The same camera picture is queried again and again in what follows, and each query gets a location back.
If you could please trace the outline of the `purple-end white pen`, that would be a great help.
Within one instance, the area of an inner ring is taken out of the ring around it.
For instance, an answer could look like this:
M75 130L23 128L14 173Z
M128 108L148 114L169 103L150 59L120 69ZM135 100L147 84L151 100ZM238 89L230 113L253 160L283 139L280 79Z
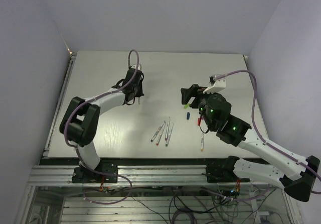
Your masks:
M168 140L169 131L170 131L170 123L171 123L171 117L169 117L168 122L167 122L166 134L165 134L165 141Z

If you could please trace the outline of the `green-end white pen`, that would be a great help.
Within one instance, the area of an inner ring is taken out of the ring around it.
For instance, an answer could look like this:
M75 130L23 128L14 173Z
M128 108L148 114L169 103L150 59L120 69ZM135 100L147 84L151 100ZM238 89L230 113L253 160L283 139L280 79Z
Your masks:
M166 140L166 147L168 147L169 143L170 143L170 139L171 139L171 135L173 132L173 128L174 128L174 124L172 124L172 127L170 128L169 134L168 134L168 138Z

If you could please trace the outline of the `orange-end pen on right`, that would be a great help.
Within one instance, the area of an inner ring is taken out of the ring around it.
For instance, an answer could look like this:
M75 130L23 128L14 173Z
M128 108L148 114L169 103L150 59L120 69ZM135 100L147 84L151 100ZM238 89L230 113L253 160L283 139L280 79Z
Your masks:
M204 133L201 134L201 152L204 150Z

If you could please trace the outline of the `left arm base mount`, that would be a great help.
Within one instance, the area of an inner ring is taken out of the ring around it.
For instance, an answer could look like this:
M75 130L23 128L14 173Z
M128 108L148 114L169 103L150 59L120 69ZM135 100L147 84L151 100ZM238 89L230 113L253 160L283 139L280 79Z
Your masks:
M76 167L72 176L72 183L116 183L118 167L113 163L101 162L94 171L81 164Z

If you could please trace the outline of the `red-end white pen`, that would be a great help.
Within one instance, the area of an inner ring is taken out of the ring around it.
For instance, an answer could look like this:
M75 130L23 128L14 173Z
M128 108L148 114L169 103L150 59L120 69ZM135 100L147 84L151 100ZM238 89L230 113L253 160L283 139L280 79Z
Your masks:
M161 139L162 139L162 136L163 136L163 133L164 133L165 128L166 128L166 121L164 121L164 123L163 123L163 125L162 125L162 128L161 128L161 130L160 130L160 134L159 134L158 139L157 139L157 141L156 141L156 145L157 145L157 146L158 146L158 145L160 144L160 142L161 142Z

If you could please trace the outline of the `blue-end white pen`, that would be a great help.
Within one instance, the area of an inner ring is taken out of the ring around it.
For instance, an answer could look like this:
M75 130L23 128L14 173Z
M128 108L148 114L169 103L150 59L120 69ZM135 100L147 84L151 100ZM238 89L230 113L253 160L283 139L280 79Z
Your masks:
M159 132L161 131L161 129L164 127L165 124L166 124L166 121L164 121L163 124L161 126L159 126L159 128L156 130L153 137L151 138L151 140L150 140L151 142L153 142L155 140L155 138L157 137L157 135L159 134Z

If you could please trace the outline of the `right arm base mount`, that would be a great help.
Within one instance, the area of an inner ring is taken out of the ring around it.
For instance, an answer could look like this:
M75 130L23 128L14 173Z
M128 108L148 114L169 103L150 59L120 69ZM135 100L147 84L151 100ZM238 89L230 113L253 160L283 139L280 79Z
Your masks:
M229 156L225 159L216 159L212 164L206 166L203 173L208 183L236 182L238 177L234 173L235 164L239 157Z

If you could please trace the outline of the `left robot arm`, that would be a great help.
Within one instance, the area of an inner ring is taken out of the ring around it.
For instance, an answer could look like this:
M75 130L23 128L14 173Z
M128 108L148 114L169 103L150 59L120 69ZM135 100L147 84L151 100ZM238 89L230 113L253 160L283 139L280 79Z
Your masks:
M105 112L119 106L132 105L137 98L144 96L142 71L130 68L126 77L117 82L106 93L92 97L74 97L59 126L66 144L74 148L80 160L80 168L90 182L97 182L103 173L103 164L98 156L94 138L99 118Z

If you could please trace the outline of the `aluminium frame rail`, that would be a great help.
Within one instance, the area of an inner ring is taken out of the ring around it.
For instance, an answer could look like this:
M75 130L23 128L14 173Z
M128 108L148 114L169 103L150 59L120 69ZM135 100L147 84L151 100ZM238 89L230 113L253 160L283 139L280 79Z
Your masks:
M35 166L27 183L31 186L98 187L100 182L73 183L75 166ZM209 186L206 166L119 166L118 174L133 186Z

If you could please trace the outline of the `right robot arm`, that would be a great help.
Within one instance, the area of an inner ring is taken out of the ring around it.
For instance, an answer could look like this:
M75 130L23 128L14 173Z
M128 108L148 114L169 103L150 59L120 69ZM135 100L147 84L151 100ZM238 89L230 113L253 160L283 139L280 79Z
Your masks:
M271 184L285 191L290 197L308 202L315 183L320 160L289 151L269 139L263 138L254 127L231 114L231 104L224 96L209 88L193 84L181 88L181 103L198 109L207 126L220 141L255 154L264 164L228 156L219 171L207 169L208 178L256 180Z

